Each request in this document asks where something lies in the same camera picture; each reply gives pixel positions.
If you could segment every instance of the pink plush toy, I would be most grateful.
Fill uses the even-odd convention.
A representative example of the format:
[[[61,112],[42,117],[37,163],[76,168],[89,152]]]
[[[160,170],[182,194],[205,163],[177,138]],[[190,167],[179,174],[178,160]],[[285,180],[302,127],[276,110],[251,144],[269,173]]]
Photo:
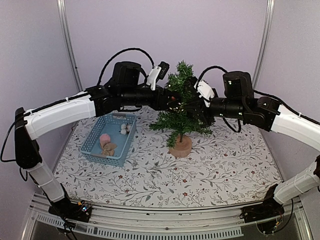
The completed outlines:
[[[100,146],[104,146],[106,144],[109,144],[110,142],[111,142],[111,139],[108,134],[104,133],[100,136]]]

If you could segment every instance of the metal base frame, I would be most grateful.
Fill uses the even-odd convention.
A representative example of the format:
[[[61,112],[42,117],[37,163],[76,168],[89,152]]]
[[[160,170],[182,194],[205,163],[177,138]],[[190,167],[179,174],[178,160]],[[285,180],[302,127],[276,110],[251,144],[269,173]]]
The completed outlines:
[[[28,209],[22,240],[30,240],[35,222],[63,229],[61,218],[48,213],[50,205],[44,195],[35,194]],[[204,240],[243,236],[241,227],[274,218],[245,223],[239,218],[243,206],[201,207],[188,210],[138,209],[136,207],[99,204],[92,206],[89,223],[75,223],[74,232],[106,239],[133,240]],[[291,204],[284,205],[289,215]],[[301,239],[312,240],[312,234],[300,199],[294,199],[294,214]]]

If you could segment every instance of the black cable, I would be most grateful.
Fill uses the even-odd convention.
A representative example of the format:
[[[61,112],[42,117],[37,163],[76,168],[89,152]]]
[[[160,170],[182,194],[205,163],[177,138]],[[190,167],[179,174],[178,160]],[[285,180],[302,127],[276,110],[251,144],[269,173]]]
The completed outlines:
[[[69,231],[70,231],[70,233],[72,234],[74,240],[78,240],[77,237],[76,237],[76,235],[75,235],[75,233],[74,233],[74,231],[73,231],[72,228],[70,227],[68,220],[67,220],[65,217],[62,217],[62,216],[60,215],[59,211],[56,209],[56,207],[55,207],[53,204],[51,204],[52,201],[50,200],[50,198],[48,197],[48,195],[47,195],[45,192],[43,192],[43,194],[46,196],[46,199],[48,199],[50,205],[53,207],[53,209],[55,210],[56,214],[58,214],[58,216],[59,216],[59,217],[62,219],[62,221],[64,222],[64,225],[65,225],[65,226],[64,226],[64,229],[66,230],[66,226],[67,226],[68,229],[69,229]]]
[[[65,218],[62,218],[62,217],[60,217],[60,218],[64,221],[64,224],[65,224],[65,225],[68,227],[68,229],[70,230],[70,233],[72,234],[74,240],[78,240],[78,238],[76,237],[74,231],[73,231],[72,228],[70,227],[68,221],[67,221]],[[65,236],[66,236],[69,240],[72,240],[72,239],[68,236],[68,234],[66,234]]]
[[[7,140],[8,140],[8,137],[9,137],[9,134],[12,130],[12,128],[16,125],[16,123],[18,121],[20,121],[22,118],[24,118],[25,116],[21,116],[19,118],[17,118],[12,124],[11,126],[9,127],[5,137],[4,137],[4,141],[3,141],[3,144],[2,144],[2,148],[1,148],[1,153],[0,153],[0,161],[3,162],[3,163],[10,163],[10,162],[15,162],[16,160],[15,159],[9,159],[9,160],[5,160],[3,159],[3,156],[4,156],[4,151],[5,151],[5,147],[6,147],[6,143],[7,143]]]
[[[28,181],[28,172],[25,171],[25,176],[23,176],[22,171],[21,171],[21,167],[19,168],[19,172],[20,172],[20,176],[23,179],[23,181]]]
[[[199,82],[202,80],[202,78],[204,77],[204,75],[206,74],[206,72],[208,72],[209,70],[211,69],[220,69],[221,71],[223,71],[225,74],[228,72],[227,70],[225,70],[223,67],[221,66],[209,66],[207,67],[205,70],[203,70],[203,72],[200,74],[199,76],[199,79],[197,80],[196,82],[196,86],[195,86],[195,89],[198,89],[198,85],[199,85]]]
[[[250,109],[250,107],[247,105],[247,96],[242,96],[241,98],[242,105],[244,106],[245,110],[247,110],[249,113],[253,113],[253,111]]]
[[[227,121],[226,118],[222,118],[222,120],[224,121],[224,123],[232,130],[234,131],[235,133],[240,133],[241,132],[241,122],[240,122],[240,119],[237,120],[238,122],[238,130],[235,130]]]
[[[302,115],[300,114],[299,112],[297,112],[296,110],[294,110],[293,108],[291,108],[288,104],[286,104],[283,100],[281,100],[281,98],[277,97],[277,96],[274,96],[274,95],[271,95],[271,94],[267,94],[267,93],[264,93],[264,92],[261,92],[261,91],[257,91],[257,90],[254,90],[254,92],[256,94],[260,94],[262,96],[266,96],[266,97],[269,97],[269,98],[272,98],[272,99],[275,99],[275,100],[278,100],[282,105],[284,105],[287,109],[289,109],[291,112],[293,112],[295,115],[298,115],[299,117],[303,118],[303,119],[306,119],[314,124],[317,124],[317,125],[320,125],[320,122],[308,117],[308,116],[305,116],[305,115]]]
[[[291,213],[290,213],[289,219],[288,219],[288,221],[286,221],[285,225],[282,228],[280,228],[279,230],[276,230],[274,233],[278,233],[278,232],[282,231],[290,222],[293,214],[294,214],[294,200],[291,199]]]
[[[152,67],[155,66],[155,63],[154,63],[153,59],[151,58],[151,56],[150,56],[145,50],[143,50],[143,49],[141,49],[141,48],[138,48],[138,47],[130,47],[130,48],[123,49],[123,50],[117,52],[115,55],[113,55],[113,56],[105,63],[105,65],[103,66],[103,68],[102,68],[102,70],[101,70],[101,73],[100,73],[100,76],[99,76],[99,80],[98,80],[98,82],[97,82],[97,84],[96,84],[97,86],[99,86],[99,85],[101,84],[102,77],[103,77],[103,75],[104,75],[104,73],[105,73],[105,70],[106,70],[106,67],[109,65],[109,63],[110,63],[115,57],[117,57],[118,55],[120,55],[120,54],[122,54],[122,53],[124,53],[124,52],[127,52],[127,51],[140,51],[140,52],[142,52],[143,54],[145,54],[145,55],[149,58],[149,60],[150,60],[150,62],[151,62],[151,64],[152,64]]]

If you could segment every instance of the blue plastic basket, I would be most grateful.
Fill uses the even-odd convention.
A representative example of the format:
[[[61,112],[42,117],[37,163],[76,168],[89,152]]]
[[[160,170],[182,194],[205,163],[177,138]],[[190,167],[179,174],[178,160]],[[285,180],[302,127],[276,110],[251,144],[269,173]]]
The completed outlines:
[[[120,133],[121,124],[130,124],[129,134]],[[123,113],[109,113],[99,117],[91,132],[86,137],[81,153],[88,161],[93,161],[112,166],[123,167],[137,128],[136,115]],[[111,142],[116,144],[113,156],[101,155],[100,136],[108,134]]]

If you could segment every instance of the floral tablecloth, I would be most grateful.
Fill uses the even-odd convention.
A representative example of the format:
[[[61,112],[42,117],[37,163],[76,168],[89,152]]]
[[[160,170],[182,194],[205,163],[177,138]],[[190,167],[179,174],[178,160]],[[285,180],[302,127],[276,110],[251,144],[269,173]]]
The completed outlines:
[[[168,132],[149,130],[157,112],[143,107],[135,114],[137,129],[124,167],[86,160],[80,148],[96,118],[77,124],[54,171],[71,198],[154,208],[225,206],[260,201],[282,181],[254,126],[234,133],[217,118],[210,137],[190,134],[191,154],[175,158],[166,147]]]

